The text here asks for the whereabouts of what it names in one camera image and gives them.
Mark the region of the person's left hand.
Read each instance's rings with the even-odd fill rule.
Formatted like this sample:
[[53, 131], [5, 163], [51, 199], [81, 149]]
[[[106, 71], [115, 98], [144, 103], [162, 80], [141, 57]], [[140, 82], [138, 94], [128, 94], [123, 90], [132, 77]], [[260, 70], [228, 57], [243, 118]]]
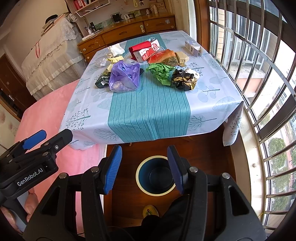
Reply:
[[[34, 188], [22, 194], [16, 200], [20, 203], [22, 207], [21, 209], [26, 211], [26, 222], [28, 223], [39, 204], [38, 197], [36, 195]], [[24, 232], [27, 224], [25, 224], [25, 222], [22, 221], [22, 219], [15, 212], [15, 210], [11, 209], [10, 207], [1, 206], [1, 211], [3, 212], [4, 216], [6, 217], [10, 225], [17, 232]]]

